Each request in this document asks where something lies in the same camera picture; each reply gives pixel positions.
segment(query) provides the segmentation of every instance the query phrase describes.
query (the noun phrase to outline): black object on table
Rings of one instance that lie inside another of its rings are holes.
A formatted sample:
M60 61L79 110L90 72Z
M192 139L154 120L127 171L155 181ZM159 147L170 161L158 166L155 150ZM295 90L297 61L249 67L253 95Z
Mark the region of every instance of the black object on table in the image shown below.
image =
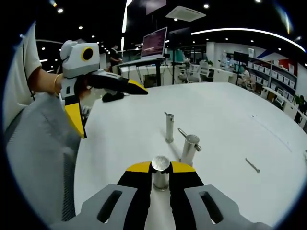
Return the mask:
M125 95L122 92L117 92L115 95L107 93L102 97L102 101L103 102L113 102L119 99L123 99L124 96Z

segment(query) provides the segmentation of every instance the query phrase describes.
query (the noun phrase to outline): cable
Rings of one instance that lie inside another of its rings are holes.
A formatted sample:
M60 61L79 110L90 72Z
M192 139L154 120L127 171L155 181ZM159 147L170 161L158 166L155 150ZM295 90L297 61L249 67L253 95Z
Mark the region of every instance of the cable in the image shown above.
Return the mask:
M27 72L25 71L24 55L25 55L25 52L24 52L24 43L23 43L23 65L24 65L24 75L25 75L25 79L26 79L26 81L27 81L27 85L28 85L28 88L29 88L31 97L33 98L33 101L35 101L34 94L33 94L32 90L30 89L30 86L29 86L29 82L28 82L28 78L27 78Z
M142 85L141 73L140 73L140 69L139 69L139 67L138 67L138 66L136 67L136 71L138 72L139 79L140 79L140 83L141 83L141 85Z
M171 70L169 69L169 66L167 66L167 69L168 69L170 75L173 77L173 73L172 73Z

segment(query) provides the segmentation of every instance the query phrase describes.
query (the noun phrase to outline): metal rod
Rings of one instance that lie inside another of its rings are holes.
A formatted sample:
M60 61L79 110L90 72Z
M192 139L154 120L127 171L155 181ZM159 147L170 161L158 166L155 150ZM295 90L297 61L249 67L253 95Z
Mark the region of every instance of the metal rod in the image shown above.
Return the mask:
M153 187L160 191L165 191L169 186L169 174L166 170L170 166L170 161L164 156L157 156L152 160L152 167L155 169L153 173Z
M254 170L256 170L257 173L260 173L260 170L257 169L251 162L249 162L249 160L247 158L245 158L245 160Z
M181 128L178 128L178 131L185 137L187 138L187 134L181 129Z
M201 151L201 147L198 145L200 139L198 138L198 136L193 134L187 135L181 128L178 128L178 131L185 137L180 162L192 166L195 152Z
M167 143L172 143L174 141L173 138L173 132L174 132L174 115L168 114L167 112L164 112L166 114L166 138L165 141Z

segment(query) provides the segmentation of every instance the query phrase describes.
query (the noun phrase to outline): storage bin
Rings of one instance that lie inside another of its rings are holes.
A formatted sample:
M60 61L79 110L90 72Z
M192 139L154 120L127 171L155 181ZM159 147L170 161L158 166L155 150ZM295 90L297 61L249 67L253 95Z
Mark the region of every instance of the storage bin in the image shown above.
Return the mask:
M270 87L272 90L275 90L276 89L276 85L271 83L271 87Z
M264 72L264 67L263 66L259 66L259 71L260 72Z
M288 95L288 100L289 100L290 102L293 101L293 98L294 98L294 97L293 97L291 94Z
M292 88L292 89L294 89L294 86L295 86L295 82L294 81L292 81L292 80L289 80L290 81L290 87Z
M283 74L279 73L277 79L280 80L280 81L283 81Z
M268 74L268 75L269 75L269 74L270 74L270 69L265 67L265 68L264 68L264 72L265 72L265 74Z
M276 71L272 71L272 77L274 77L274 78L277 78L277 76L278 76L278 72L276 72Z
M254 64L254 67L253 67L255 70L259 70L259 65L257 64Z
M289 93L288 93L286 90L284 90L284 91L283 91L283 96L284 96L285 98L288 98Z
M262 78L261 78L261 77L256 76L256 82L261 84L261 82L262 82Z
M263 85L268 86L268 84L269 84L269 82L267 80L263 79Z
M286 85L289 85L289 79L286 78L285 76L283 77L283 82L284 82Z

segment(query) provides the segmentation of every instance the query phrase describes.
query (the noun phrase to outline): desk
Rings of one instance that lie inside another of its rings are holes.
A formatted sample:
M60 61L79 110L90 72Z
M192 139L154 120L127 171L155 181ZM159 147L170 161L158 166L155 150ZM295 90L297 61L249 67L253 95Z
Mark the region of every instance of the desk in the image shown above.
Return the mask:
M213 82L229 82L234 85L236 84L236 80L238 78L238 75L236 73L217 68L209 68L209 69L214 70Z
M171 144L165 142L164 111L175 116ZM81 140L76 162L76 214L85 200L116 184L132 164L157 155L178 160L184 145L179 127L200 138L202 151L193 166L202 182L234 200L250 221L274 226L300 195L307 174L307 135L287 115L233 84L178 84L150 88L145 96L94 103L85 126L88 138ZM169 191L152 189L146 230L175 229L169 196Z
M302 122L299 124L299 126L301 128L304 127L305 122L307 121L307 116L305 114L303 114L301 111L298 110L298 107L295 106L293 103L291 103L288 99L286 99L285 97L283 97L282 95L280 95L278 92L276 92L275 90L269 88L269 87L263 87L265 90L274 93L277 97L283 99L285 101L285 105L283 107L283 111L289 116L291 117L291 119L294 120L296 113L300 113L302 116Z
M124 78L129 78L137 81L141 84L141 81L144 82L144 75L156 74L156 67L155 66L140 66L138 70L140 71L141 79L138 75L137 69L135 66L131 67L122 67L121 75ZM161 73L161 85L172 85L172 74L173 74L173 67L172 66L160 66L160 73ZM175 84L178 84L181 81L179 80L180 70L179 67L175 67Z

